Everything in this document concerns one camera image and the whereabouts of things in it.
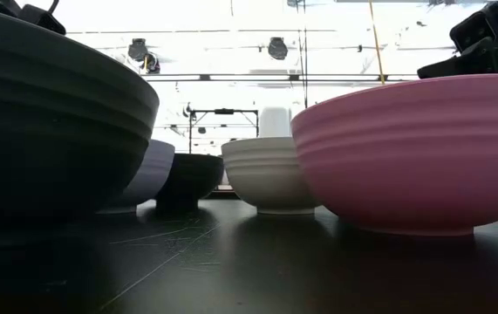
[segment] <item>yellow pole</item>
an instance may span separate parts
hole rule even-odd
[[[372,32],[374,33],[374,44],[377,49],[377,59],[379,60],[380,81],[385,84],[385,74],[382,72],[382,60],[380,60],[379,37],[377,36],[377,27],[374,24],[374,14],[372,13],[372,0],[369,0],[369,9],[371,9]]]

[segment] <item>pink bowl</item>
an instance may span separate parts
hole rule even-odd
[[[291,125],[313,194],[362,229],[457,236],[498,221],[498,74],[355,92]]]

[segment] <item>scratch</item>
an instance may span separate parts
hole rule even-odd
[[[192,270],[192,271],[198,271],[198,272],[214,272],[213,270],[198,270],[198,269],[190,269],[190,268],[182,268],[183,270]]]
[[[133,244],[125,244],[125,246],[160,246],[160,245],[151,244],[151,243],[133,243]]]
[[[109,244],[120,244],[120,243],[126,243],[126,242],[132,242],[132,241],[138,241],[138,240],[144,240],[144,239],[151,239],[153,237],[158,237],[158,236],[172,235],[173,233],[181,232],[181,231],[184,231],[186,229],[188,229],[188,227],[183,228],[183,229],[179,229],[179,230],[175,230],[175,231],[171,231],[171,232],[166,232],[166,233],[158,234],[158,235],[142,236],[140,238],[134,238],[134,239],[130,239],[130,240],[110,242]]]
[[[182,241],[182,240],[190,240],[192,238],[176,238],[176,239],[168,239],[168,241]]]
[[[191,243],[189,243],[184,249],[180,250],[177,254],[169,257],[165,262],[161,263],[159,266],[157,266],[156,268],[154,268],[152,271],[148,272],[147,274],[145,274],[142,278],[138,279],[135,283],[131,284],[130,286],[128,286],[128,288],[124,289],[123,291],[121,291],[118,295],[116,295],[115,297],[113,297],[111,300],[107,301],[105,304],[101,305],[99,307],[99,312],[103,311],[107,306],[111,305],[113,302],[119,300],[120,297],[124,296],[125,293],[127,293],[130,289],[136,287],[139,283],[143,282],[146,278],[150,277],[154,272],[158,271],[161,267],[165,266],[165,264],[173,261],[174,258],[176,258],[177,256],[179,256],[181,253],[183,253],[184,251],[186,251],[191,245],[193,245],[196,241],[200,240],[203,236],[206,236],[208,235],[209,233],[211,233],[212,231],[216,230],[218,227],[220,227],[220,225],[216,225],[215,227],[213,227],[212,229],[204,232],[203,234],[199,235],[198,237],[196,237]]]

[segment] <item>bowl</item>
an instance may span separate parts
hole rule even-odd
[[[259,214],[313,214],[318,206],[291,137],[236,140],[222,146],[229,184]]]
[[[0,14],[0,219],[65,221],[119,195],[158,106],[122,64]]]
[[[498,74],[355,92],[291,125],[313,194],[362,229],[458,236],[498,221]]]
[[[223,159],[202,154],[175,154],[167,181],[156,196],[160,212],[184,212],[198,208],[223,176]]]
[[[175,147],[159,140],[150,140],[138,172],[125,191],[100,213],[136,211],[136,205],[154,198],[169,176]]]

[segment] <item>light fixture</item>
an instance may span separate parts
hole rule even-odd
[[[292,8],[297,7],[300,3],[304,3],[304,0],[287,0],[287,5]]]
[[[190,112],[192,109],[190,108],[190,101],[187,103],[186,107],[182,108],[182,116],[188,118],[190,116]]]
[[[276,60],[285,60],[285,57],[287,57],[287,46],[283,42],[283,38],[270,39],[268,54]]]
[[[227,109],[227,108],[222,108],[222,109],[214,109],[215,114],[233,114],[235,113],[235,109]]]
[[[146,40],[144,38],[133,39],[133,43],[128,45],[128,56],[134,61],[142,62],[146,55]]]
[[[147,53],[142,61],[141,69],[144,69],[147,74],[160,74],[160,61],[152,52]]]

